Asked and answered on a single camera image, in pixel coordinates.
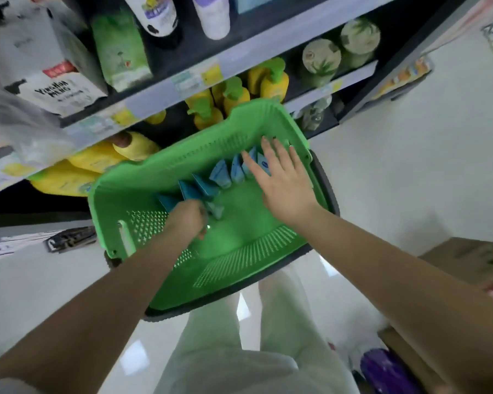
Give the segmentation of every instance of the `tile floor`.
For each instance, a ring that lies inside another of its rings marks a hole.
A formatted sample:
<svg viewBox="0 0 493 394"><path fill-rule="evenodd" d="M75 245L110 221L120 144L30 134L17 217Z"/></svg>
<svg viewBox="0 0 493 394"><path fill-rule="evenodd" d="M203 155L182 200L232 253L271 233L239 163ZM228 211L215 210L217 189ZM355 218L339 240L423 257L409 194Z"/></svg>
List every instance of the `tile floor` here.
<svg viewBox="0 0 493 394"><path fill-rule="evenodd" d="M450 236L493 240L493 53L474 32L432 57L436 72L408 96L311 142L342 216L413 254ZM386 323L346 279L325 269L315 252L293 265L317 324L335 344ZM33 246L1 260L0 355L107 271L97 245L63 255ZM257 286L245 289L243 298L248 307L240 323L243 347L256 349ZM186 320L183 315L139 323L127 354L147 366L135 370L135 363L121 358L101 392L151 393Z"/></svg>

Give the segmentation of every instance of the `yellow bottle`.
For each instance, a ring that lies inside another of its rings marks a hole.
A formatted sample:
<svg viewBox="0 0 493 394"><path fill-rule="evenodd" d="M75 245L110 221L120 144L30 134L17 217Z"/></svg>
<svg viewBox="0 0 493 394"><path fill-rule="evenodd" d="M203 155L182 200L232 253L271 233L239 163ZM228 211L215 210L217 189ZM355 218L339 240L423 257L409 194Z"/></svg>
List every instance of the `yellow bottle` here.
<svg viewBox="0 0 493 394"><path fill-rule="evenodd" d="M210 105L210 101L206 98L196 99L193 103L193 109L190 109L188 114L195 114L193 123L198 130L206 129L223 121L221 111Z"/></svg>
<svg viewBox="0 0 493 394"><path fill-rule="evenodd" d="M79 169L66 159L27 177L31 185L50 195L88 196L100 174Z"/></svg>
<svg viewBox="0 0 493 394"><path fill-rule="evenodd" d="M160 112L151 115L149 118L145 118L145 122L153 125L158 125L161 124L165 118L166 118L166 111L161 110Z"/></svg>
<svg viewBox="0 0 493 394"><path fill-rule="evenodd" d="M289 88L289 75L284 72L285 61L275 57L263 62L261 66L269 69L269 73L261 81L261 98L283 102Z"/></svg>
<svg viewBox="0 0 493 394"><path fill-rule="evenodd" d="M155 142L135 131L122 131L107 140L118 154L134 162L140 162L161 150Z"/></svg>
<svg viewBox="0 0 493 394"><path fill-rule="evenodd" d="M224 101L223 92L226 89L227 89L227 82L226 81L221 81L220 83L217 83L216 85L212 86L212 95L214 97L214 101L215 101L216 106L218 108L223 107L223 101Z"/></svg>
<svg viewBox="0 0 493 394"><path fill-rule="evenodd" d="M224 95L224 113L230 116L230 112L237 105L250 101L250 93L243 87L241 79L237 76L233 76L226 80L227 89L223 92Z"/></svg>
<svg viewBox="0 0 493 394"><path fill-rule="evenodd" d="M113 149L113 145L108 141L100 141L73 156L68 157L70 163L80 169L103 173L111 169L119 162L128 160Z"/></svg>
<svg viewBox="0 0 493 394"><path fill-rule="evenodd" d="M213 104L213 98L212 98L212 93L210 92L210 89L207 88L204 91L198 92L197 94L192 95L191 97L188 97L184 100L186 102L186 105L188 105L188 108L192 109L193 108L193 101L199 98L208 98L210 100L210 105Z"/></svg>
<svg viewBox="0 0 493 394"><path fill-rule="evenodd" d="M252 95L259 95L261 91L261 81L269 72L269 69L262 65L257 65L248 71L247 87Z"/></svg>

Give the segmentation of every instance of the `forearm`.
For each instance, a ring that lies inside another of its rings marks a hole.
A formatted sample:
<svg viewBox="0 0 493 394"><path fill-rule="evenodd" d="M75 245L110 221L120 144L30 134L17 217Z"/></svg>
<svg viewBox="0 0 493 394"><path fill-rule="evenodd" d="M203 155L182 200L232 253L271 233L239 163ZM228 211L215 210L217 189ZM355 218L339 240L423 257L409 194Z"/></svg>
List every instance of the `forearm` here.
<svg viewBox="0 0 493 394"><path fill-rule="evenodd" d="M188 243L164 232L0 358L0 378L46 393L95 393Z"/></svg>
<svg viewBox="0 0 493 394"><path fill-rule="evenodd" d="M319 207L296 231L444 377L464 392L493 380L491 298Z"/></svg>

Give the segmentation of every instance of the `basket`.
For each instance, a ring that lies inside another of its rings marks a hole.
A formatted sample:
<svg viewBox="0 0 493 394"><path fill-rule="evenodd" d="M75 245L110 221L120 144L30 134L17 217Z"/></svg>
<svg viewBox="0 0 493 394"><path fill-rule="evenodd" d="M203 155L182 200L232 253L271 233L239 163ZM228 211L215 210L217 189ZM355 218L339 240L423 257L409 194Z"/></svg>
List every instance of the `basket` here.
<svg viewBox="0 0 493 394"><path fill-rule="evenodd" d="M338 214L332 189L307 140L282 105L258 99L236 106L223 122L198 132L143 162L125 161L97 179L88 195L101 246L124 260L161 232L168 213L156 192L177 194L178 180L192 173L208 177L217 161L228 165L238 152L259 144L262 135L292 144L303 161L318 202ZM269 275L311 248L305 239L264 207L254 178L222 190L216 202L223 218L210 218L202 241L178 258L151 301L145 319L162 320L215 301Z"/></svg>

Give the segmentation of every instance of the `green bottle cap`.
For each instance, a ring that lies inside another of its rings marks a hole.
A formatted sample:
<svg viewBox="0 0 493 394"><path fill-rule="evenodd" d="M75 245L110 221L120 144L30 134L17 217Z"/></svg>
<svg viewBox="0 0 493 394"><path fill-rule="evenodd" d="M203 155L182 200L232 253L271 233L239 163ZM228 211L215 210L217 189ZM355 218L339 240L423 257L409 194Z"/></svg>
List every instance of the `green bottle cap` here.
<svg viewBox="0 0 493 394"><path fill-rule="evenodd" d="M27 179L30 181L39 181L42 178L44 178L46 175L47 175L47 171L44 169L44 170L40 170L38 173L34 173L30 175L29 177L27 177Z"/></svg>
<svg viewBox="0 0 493 394"><path fill-rule="evenodd" d="M283 58L275 57L264 61L260 66L270 70L269 78L273 83L279 83L283 77L283 72L285 70L285 61Z"/></svg>
<svg viewBox="0 0 493 394"><path fill-rule="evenodd" d="M212 105L207 97L196 98L193 101L192 109L188 110L188 114L197 113L203 120L212 118Z"/></svg>
<svg viewBox="0 0 493 394"><path fill-rule="evenodd" d="M227 88L224 90L223 95L228 99L237 101L243 95L243 83L237 76L229 78L227 81Z"/></svg>

